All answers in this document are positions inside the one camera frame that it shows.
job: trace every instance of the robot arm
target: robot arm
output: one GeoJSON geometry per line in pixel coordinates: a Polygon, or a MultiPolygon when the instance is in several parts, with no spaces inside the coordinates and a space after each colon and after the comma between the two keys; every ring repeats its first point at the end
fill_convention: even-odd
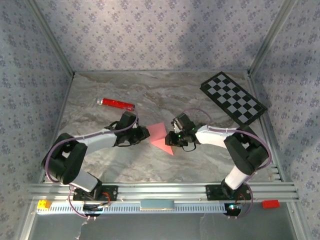
{"type": "Polygon", "coordinates": [[[166,145],[184,147],[188,143],[211,144],[229,151],[234,167],[221,182],[222,191],[227,197],[231,197],[268,158],[268,152],[261,142],[236,132],[240,130],[256,135],[249,126],[229,128],[226,131],[225,128],[203,123],[195,125],[185,113],[174,118],[172,125],[174,131],[166,136],[166,145]]]}
{"type": "MultiPolygon", "coordinates": [[[[95,151],[121,146],[124,142],[136,145],[150,136],[147,128],[138,125],[138,121],[132,128],[121,131],[131,126],[136,119],[132,112],[126,111],[120,121],[116,121],[104,129],[87,135],[71,136],[61,134],[53,146],[61,141],[67,141],[58,146],[49,159],[49,173],[60,183],[71,184],[84,190],[89,198],[96,200],[101,193],[102,182],[95,176],[81,169],[86,155],[95,151]]],[[[48,154],[41,165],[45,168],[48,154]]]]}

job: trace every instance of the pink foam block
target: pink foam block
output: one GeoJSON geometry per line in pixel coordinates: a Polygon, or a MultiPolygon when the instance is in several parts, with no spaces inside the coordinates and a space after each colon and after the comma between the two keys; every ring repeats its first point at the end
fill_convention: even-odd
{"type": "Polygon", "coordinates": [[[167,135],[167,131],[163,122],[147,126],[146,128],[150,133],[149,140],[152,145],[155,145],[156,147],[167,152],[168,154],[174,154],[171,146],[165,144],[165,137],[167,135]]]}

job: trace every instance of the black mounting plate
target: black mounting plate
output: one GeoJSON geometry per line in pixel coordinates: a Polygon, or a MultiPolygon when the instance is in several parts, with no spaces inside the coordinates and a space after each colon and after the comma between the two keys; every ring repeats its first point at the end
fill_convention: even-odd
{"type": "MultiPolygon", "coordinates": [[[[118,196],[118,186],[116,185],[102,185],[101,193],[109,194],[110,201],[116,201],[118,196]]],[[[80,188],[74,190],[73,201],[97,201],[97,202],[107,202],[108,197],[104,194],[99,194],[96,199],[88,196],[88,193],[80,188]]]]}
{"type": "Polygon", "coordinates": [[[239,198],[239,195],[242,194],[245,197],[245,200],[251,200],[251,195],[249,188],[242,184],[236,192],[229,198],[222,192],[222,186],[219,185],[206,185],[205,186],[206,199],[208,201],[236,201],[239,198]]]}

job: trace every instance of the black and white checkerboard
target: black and white checkerboard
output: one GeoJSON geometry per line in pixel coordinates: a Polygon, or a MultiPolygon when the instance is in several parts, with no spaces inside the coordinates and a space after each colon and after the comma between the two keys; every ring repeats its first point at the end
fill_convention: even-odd
{"type": "Polygon", "coordinates": [[[200,89],[239,125],[249,125],[267,108],[224,72],[201,84],[200,89]]]}

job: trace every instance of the red block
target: red block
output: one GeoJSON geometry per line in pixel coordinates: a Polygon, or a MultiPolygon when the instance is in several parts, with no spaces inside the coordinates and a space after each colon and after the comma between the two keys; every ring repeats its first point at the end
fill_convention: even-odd
{"type": "Polygon", "coordinates": [[[280,207],[278,200],[265,200],[262,202],[262,207],[264,209],[275,209],[280,207]]]}

